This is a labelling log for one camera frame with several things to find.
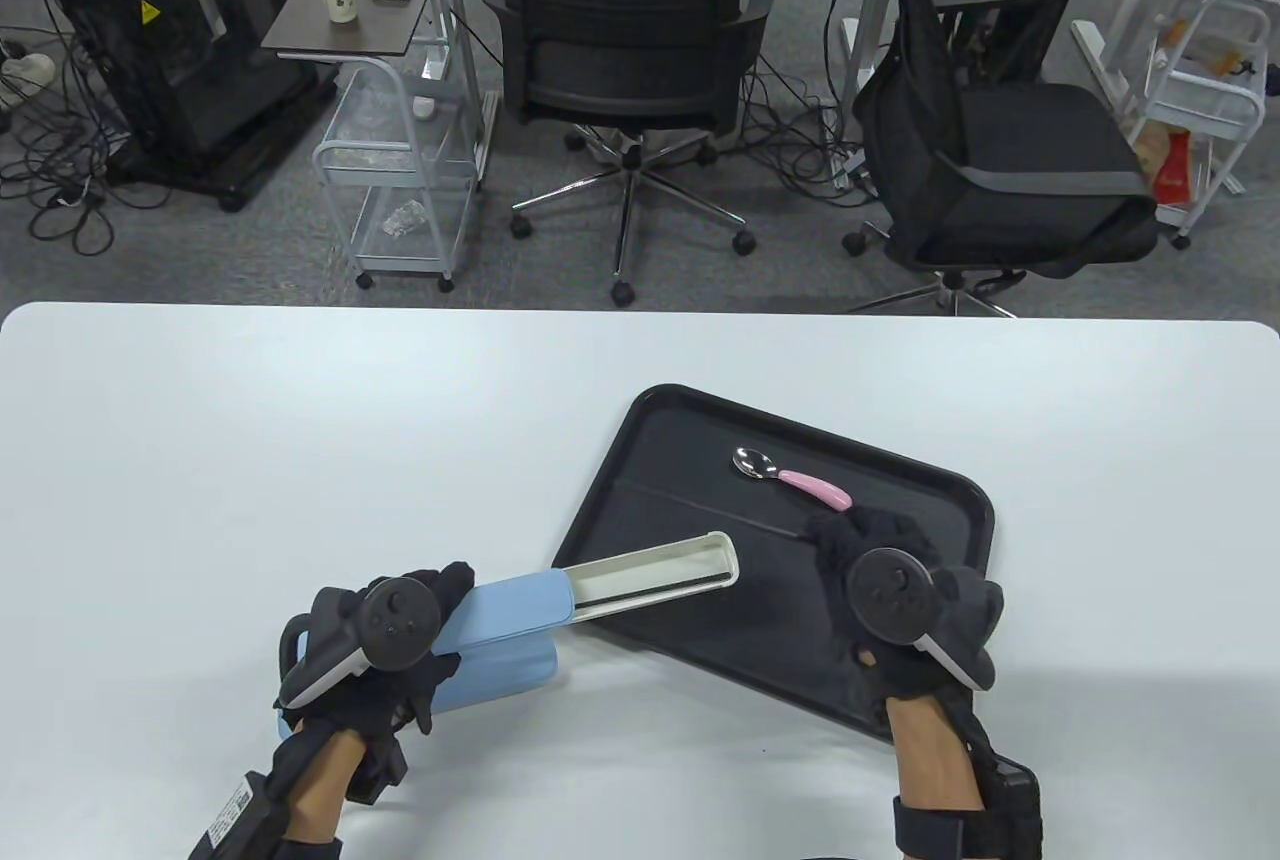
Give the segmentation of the person's left hand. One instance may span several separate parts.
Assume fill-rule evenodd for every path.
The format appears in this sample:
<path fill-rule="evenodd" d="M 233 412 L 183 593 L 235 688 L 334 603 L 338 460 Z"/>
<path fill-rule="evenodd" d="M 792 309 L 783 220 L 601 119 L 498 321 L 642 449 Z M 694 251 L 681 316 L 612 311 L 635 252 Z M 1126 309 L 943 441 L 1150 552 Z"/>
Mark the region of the person's left hand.
<path fill-rule="evenodd" d="M 329 724 L 380 742 L 415 723 L 433 729 L 436 690 L 460 655 L 433 649 L 474 589 L 465 562 L 376 578 L 355 591 L 324 587 L 307 616 L 307 644 L 282 676 L 276 709 L 292 728 Z"/>

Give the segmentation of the person's right hand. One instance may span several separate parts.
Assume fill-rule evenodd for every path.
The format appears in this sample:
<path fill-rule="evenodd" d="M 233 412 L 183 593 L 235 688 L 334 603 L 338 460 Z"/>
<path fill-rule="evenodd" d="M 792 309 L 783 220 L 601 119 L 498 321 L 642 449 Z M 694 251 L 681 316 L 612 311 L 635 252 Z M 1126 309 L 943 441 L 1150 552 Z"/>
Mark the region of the person's right hand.
<path fill-rule="evenodd" d="M 801 538 L 814 549 L 835 636 L 876 704 L 932 699 L 957 732 L 973 732 L 973 697 L 996 680 L 988 642 L 1002 587 L 945 563 L 913 518 L 874 507 L 819 514 Z"/>

